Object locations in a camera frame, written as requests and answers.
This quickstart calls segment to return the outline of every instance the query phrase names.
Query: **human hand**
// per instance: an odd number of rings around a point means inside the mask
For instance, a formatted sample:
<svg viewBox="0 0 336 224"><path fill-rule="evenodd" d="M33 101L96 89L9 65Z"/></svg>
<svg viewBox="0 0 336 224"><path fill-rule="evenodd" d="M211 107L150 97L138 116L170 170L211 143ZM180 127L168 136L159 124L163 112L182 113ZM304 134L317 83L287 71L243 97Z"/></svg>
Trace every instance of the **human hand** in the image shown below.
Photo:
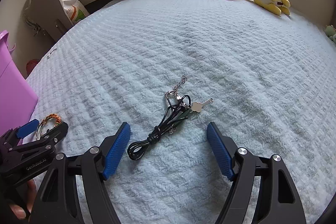
<svg viewBox="0 0 336 224"><path fill-rule="evenodd" d="M27 191L27 209L29 212L32 212L34 200L36 197L36 184L33 179L27 182L28 191ZM13 213L16 215L18 219L25 219L26 213L25 211L16 204L10 204L10 208L12 209Z"/></svg>

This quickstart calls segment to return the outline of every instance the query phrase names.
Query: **key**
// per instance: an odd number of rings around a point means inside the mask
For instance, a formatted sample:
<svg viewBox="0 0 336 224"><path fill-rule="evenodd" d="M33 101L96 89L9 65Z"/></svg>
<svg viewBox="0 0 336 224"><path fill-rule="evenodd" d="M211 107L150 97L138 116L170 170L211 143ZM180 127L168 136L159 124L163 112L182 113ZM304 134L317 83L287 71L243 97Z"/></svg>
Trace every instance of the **key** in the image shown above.
<svg viewBox="0 0 336 224"><path fill-rule="evenodd" d="M204 103L193 102L192 105L191 105L191 110L196 111L196 112L201 112L202 107L204 105L207 105L207 104L212 103L212 102L213 102L212 98L210 98L209 100L206 100Z"/></svg>

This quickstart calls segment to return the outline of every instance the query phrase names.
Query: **black cord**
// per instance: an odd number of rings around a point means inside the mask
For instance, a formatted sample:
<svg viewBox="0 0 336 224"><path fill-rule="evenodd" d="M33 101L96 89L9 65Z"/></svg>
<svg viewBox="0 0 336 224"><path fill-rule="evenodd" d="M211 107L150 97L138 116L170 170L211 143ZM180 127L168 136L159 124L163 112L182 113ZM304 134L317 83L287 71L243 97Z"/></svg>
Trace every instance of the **black cord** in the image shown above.
<svg viewBox="0 0 336 224"><path fill-rule="evenodd" d="M188 98L189 105L186 106L186 104L183 102L184 98ZM148 135L147 139L131 143L128 146L127 153L131 160L140 159L150 144L156 144L161 139L163 134L168 131L174 131L183 120L188 119L187 115L190 112L191 104L189 95L184 95L175 105L171 104L167 96L166 99L169 103L169 107L167 108L166 113L159 125L154 127L154 130Z"/></svg>

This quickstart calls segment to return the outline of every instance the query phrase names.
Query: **beaded bracelet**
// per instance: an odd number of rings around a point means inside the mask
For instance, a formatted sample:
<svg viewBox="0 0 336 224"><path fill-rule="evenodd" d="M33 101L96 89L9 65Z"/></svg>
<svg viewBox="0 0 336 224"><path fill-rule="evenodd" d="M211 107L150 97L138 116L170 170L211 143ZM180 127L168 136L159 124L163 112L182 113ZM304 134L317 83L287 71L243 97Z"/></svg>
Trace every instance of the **beaded bracelet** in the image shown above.
<svg viewBox="0 0 336 224"><path fill-rule="evenodd" d="M42 128L48 122L48 120L50 120L50 119L56 119L54 127L58 126L62 122L61 118L57 114L55 114L55 113L52 113L52 114L46 116L42 120L42 122L40 122L39 126L37 127L37 130L36 130L36 140L39 140L40 138L42 138L45 135L45 134L42 135Z"/></svg>

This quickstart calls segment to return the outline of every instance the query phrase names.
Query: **white shopping bag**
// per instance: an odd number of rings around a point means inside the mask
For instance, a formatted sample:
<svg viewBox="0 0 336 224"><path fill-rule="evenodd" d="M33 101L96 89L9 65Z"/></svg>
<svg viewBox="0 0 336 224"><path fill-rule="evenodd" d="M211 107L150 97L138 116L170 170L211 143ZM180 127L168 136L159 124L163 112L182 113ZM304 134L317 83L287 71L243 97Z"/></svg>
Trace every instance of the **white shopping bag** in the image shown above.
<svg viewBox="0 0 336 224"><path fill-rule="evenodd" d="M80 22L86 18L89 12L84 8L79 0L60 0L64 11L73 24Z"/></svg>

